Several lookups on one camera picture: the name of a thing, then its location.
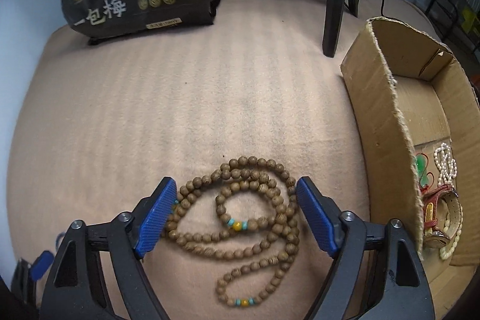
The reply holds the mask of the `red cord jade pendant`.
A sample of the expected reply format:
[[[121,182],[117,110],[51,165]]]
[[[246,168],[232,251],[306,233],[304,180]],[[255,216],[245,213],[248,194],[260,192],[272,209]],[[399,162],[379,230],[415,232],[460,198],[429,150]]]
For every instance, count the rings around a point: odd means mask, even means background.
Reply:
[[[429,170],[429,157],[424,153],[418,153],[416,154],[415,162],[418,175],[418,186],[422,192],[426,192],[434,184],[434,174]]]

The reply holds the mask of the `brown leather wristwatch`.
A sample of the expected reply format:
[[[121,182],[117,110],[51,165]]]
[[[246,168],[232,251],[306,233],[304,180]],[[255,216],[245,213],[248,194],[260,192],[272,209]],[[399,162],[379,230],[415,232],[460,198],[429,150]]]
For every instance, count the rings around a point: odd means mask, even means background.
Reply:
[[[451,184],[442,184],[423,194],[424,244],[434,249],[447,247],[455,240],[463,223],[459,196]]]

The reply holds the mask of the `tan bed blanket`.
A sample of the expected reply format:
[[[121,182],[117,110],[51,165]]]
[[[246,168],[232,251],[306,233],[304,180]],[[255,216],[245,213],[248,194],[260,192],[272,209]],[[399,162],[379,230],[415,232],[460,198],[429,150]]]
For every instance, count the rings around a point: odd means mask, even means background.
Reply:
[[[222,0],[215,23],[89,46],[63,27],[43,50],[7,175],[16,257],[35,259],[75,219],[103,223],[170,176],[178,185],[239,156],[307,175],[368,218],[360,136],[340,65],[384,13],[433,27],[404,0],[360,0],[337,51],[320,43],[323,0]]]

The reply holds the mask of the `brown cardboard box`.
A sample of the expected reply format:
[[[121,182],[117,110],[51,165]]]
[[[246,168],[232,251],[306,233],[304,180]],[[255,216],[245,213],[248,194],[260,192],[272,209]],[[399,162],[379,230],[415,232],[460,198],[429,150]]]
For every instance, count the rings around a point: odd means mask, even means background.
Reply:
[[[479,102],[464,69],[442,43],[406,23],[373,18],[347,52],[341,72],[360,132],[370,217],[400,219],[429,280],[479,263]],[[463,210],[460,240],[444,260],[424,244],[416,154],[438,179],[439,146],[456,160],[454,187]]]

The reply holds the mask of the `black clothes rack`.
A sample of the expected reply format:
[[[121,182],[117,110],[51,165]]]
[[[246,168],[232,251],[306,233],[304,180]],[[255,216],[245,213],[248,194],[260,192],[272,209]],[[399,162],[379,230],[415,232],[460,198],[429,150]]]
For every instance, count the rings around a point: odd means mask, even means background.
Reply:
[[[461,27],[461,10],[464,6],[469,6],[465,0],[460,0],[458,3],[455,3],[454,0],[430,0],[425,15],[433,24],[442,41],[450,40],[453,37],[465,38],[473,45],[474,49],[477,49],[479,48],[479,25],[469,33]],[[479,20],[479,12],[475,11],[475,13]]]

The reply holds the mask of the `yellow box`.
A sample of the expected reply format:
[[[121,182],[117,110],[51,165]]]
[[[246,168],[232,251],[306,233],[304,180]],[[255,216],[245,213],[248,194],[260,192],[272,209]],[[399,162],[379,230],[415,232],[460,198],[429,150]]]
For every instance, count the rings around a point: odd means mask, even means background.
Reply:
[[[463,7],[461,10],[461,17],[461,27],[467,33],[471,32],[477,25],[479,25],[477,14],[470,6]]]

